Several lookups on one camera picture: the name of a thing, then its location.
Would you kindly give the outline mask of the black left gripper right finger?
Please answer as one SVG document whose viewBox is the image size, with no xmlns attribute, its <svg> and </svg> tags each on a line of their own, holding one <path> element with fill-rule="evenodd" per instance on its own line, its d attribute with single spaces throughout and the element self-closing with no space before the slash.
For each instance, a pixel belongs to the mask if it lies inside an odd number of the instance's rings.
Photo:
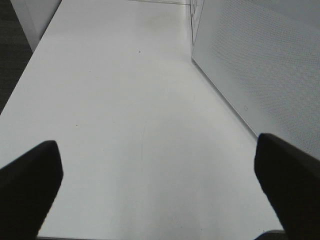
<svg viewBox="0 0 320 240">
<path fill-rule="evenodd" d="M 320 161 L 271 134 L 257 139 L 254 173 L 287 238 L 320 238 Z"/>
</svg>

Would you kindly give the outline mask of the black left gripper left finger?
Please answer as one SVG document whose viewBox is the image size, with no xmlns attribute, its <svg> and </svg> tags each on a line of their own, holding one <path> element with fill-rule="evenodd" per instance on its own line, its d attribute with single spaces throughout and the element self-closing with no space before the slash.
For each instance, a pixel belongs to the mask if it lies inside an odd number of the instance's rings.
<svg viewBox="0 0 320 240">
<path fill-rule="evenodd" d="M 35 240 L 64 172 L 58 145 L 46 140 L 0 170 L 0 238 Z"/>
</svg>

